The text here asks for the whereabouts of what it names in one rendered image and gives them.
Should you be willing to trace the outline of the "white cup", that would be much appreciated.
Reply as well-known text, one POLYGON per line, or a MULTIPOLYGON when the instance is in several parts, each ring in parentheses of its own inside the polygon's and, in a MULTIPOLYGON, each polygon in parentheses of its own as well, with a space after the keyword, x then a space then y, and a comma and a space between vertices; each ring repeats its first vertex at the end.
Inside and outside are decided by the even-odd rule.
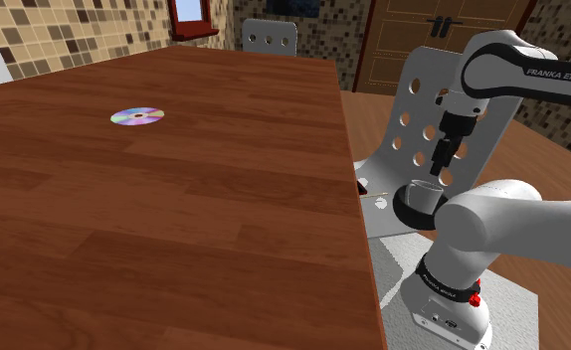
POLYGON ((443 194, 439 185, 414 179, 406 187, 405 203, 413 210, 432 215, 443 194))

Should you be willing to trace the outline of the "brown wooden door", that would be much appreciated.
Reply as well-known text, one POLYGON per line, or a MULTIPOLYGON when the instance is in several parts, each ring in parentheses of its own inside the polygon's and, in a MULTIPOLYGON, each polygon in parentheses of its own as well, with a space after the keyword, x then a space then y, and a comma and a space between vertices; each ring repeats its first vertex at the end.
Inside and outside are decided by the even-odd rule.
POLYGON ((536 0, 372 0, 353 90, 393 95, 420 46, 455 53, 480 32, 520 32, 536 0))

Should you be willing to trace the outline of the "shiny rainbow compact disc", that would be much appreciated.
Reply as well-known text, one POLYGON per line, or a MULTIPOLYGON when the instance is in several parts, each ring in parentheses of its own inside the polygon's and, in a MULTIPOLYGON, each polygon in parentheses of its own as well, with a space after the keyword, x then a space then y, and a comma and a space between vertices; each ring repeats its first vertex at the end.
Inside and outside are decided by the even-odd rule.
POLYGON ((164 111, 154 107, 134 107, 116 112, 110 121, 125 126, 143 125, 156 122, 164 116, 164 111))

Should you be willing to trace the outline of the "red framed window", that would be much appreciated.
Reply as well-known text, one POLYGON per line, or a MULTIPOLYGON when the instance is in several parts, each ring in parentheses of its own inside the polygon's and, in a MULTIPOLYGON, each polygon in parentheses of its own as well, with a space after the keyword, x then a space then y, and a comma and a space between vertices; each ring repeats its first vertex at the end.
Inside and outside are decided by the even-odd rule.
POLYGON ((167 0, 172 40, 185 42, 215 36, 209 0, 167 0))

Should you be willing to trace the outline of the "grey robot stand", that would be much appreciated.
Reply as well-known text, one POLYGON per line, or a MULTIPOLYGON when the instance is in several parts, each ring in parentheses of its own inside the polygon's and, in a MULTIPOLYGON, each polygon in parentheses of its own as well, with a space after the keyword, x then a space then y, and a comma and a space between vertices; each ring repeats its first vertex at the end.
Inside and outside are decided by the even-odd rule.
MULTIPOLYGON (((388 350, 464 350, 415 323, 399 292, 432 244, 417 233, 368 241, 388 350)), ((539 350, 538 295, 490 270, 481 287, 492 335, 474 350, 539 350)))

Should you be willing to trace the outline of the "brown wooden table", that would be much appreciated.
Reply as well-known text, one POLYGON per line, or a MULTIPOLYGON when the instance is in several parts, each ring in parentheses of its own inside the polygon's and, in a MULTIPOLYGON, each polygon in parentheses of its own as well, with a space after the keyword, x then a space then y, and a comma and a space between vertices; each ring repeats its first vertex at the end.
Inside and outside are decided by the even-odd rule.
POLYGON ((0 85, 0 350, 387 350, 334 63, 176 46, 0 85), (110 121, 134 107, 164 116, 110 121))

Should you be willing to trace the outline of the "dark blue wall picture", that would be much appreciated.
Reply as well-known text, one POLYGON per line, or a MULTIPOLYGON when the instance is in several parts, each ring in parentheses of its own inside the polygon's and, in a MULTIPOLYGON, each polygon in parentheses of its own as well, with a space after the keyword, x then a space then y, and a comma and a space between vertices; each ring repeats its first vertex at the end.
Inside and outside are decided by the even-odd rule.
POLYGON ((317 18, 320 0, 267 0, 267 13, 279 16, 317 18))

